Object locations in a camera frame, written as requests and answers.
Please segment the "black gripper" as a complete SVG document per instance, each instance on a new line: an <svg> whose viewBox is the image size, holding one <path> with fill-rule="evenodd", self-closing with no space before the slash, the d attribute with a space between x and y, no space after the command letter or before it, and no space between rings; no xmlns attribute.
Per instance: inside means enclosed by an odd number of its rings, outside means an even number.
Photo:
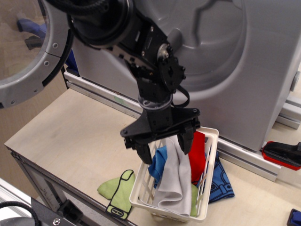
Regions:
<svg viewBox="0 0 301 226"><path fill-rule="evenodd" d="M194 132L200 128L197 108L174 108L162 111L143 110L142 115L132 124L122 129L126 148L136 149L143 163L152 164L148 143L177 135L178 143L185 155L192 147Z"/></svg>

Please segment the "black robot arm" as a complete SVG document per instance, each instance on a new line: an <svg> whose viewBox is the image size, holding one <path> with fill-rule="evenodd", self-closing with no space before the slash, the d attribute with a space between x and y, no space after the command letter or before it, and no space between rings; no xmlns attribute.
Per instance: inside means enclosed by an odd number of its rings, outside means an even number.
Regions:
<svg viewBox="0 0 301 226"><path fill-rule="evenodd" d="M191 150L194 132L200 127L198 109L176 105L185 68L178 63L164 32L144 16L132 0L52 0L67 15L69 28L84 45L123 59L138 86L141 116L121 131L126 148L152 163L149 143L177 136L181 150Z"/></svg>

